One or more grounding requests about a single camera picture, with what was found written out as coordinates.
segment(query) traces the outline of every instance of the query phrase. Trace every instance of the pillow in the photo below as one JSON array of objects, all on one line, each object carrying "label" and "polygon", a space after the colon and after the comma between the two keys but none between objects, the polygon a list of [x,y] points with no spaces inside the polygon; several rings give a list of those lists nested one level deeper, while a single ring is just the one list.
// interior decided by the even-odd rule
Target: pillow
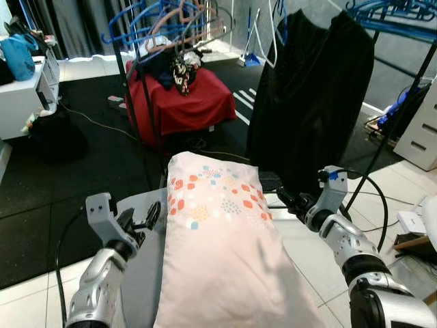
[{"label": "pillow", "polygon": [[323,326],[257,173],[190,152],[171,159],[155,327]]}]

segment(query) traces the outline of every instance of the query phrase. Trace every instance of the curtain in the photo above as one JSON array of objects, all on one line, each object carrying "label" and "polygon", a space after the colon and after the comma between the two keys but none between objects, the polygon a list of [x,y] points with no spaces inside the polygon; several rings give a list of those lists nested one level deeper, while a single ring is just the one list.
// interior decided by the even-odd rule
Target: curtain
[{"label": "curtain", "polygon": [[[146,5],[157,0],[145,0]],[[45,34],[53,34],[58,45],[58,59],[91,57],[95,54],[113,55],[113,45],[105,44],[101,35],[109,38],[109,21],[127,6],[141,0],[22,0],[31,12],[31,19]],[[138,8],[134,17],[140,12]],[[156,18],[146,18],[138,27],[150,26]],[[129,17],[119,19],[115,35],[126,33]]]}]

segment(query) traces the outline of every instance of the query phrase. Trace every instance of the white table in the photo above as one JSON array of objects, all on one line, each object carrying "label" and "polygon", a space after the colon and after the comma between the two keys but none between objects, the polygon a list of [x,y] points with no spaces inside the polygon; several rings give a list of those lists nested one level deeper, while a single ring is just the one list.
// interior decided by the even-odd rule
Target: white table
[{"label": "white table", "polygon": [[43,109],[37,92],[42,92],[51,111],[56,111],[59,92],[59,66],[44,56],[34,57],[35,74],[26,81],[14,81],[0,86],[0,139],[22,137],[21,129],[32,113]]}]

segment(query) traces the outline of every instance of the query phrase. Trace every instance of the white shelf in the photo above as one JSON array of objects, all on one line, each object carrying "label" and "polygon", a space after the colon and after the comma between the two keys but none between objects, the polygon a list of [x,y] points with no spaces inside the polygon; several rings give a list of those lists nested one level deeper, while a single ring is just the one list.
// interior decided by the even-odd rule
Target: white shelf
[{"label": "white shelf", "polygon": [[23,90],[34,90],[40,81],[40,77],[42,74],[42,67],[46,61],[44,56],[37,56],[33,58],[34,62],[40,61],[41,64],[35,65],[35,73],[33,76],[26,81],[14,81],[12,83],[8,83],[0,86],[0,94],[2,93],[13,93],[13,92],[21,92]]}]

